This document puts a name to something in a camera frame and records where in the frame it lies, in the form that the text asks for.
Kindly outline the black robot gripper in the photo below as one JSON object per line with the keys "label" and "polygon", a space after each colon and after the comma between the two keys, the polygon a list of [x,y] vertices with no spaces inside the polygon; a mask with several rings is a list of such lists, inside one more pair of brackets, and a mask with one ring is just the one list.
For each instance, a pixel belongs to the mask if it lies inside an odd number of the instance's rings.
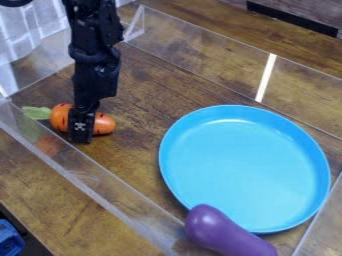
{"label": "black robot gripper", "polygon": [[75,106],[92,111],[103,98],[116,95],[123,25],[115,0],[62,0],[71,28],[68,54],[75,60],[72,76]]}

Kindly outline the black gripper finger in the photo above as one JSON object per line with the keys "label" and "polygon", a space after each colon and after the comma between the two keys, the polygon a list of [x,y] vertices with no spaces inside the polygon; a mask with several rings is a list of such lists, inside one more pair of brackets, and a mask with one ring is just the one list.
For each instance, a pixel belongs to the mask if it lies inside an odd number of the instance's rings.
{"label": "black gripper finger", "polygon": [[95,112],[80,112],[71,108],[68,111],[68,138],[75,143],[90,143],[94,135]]}

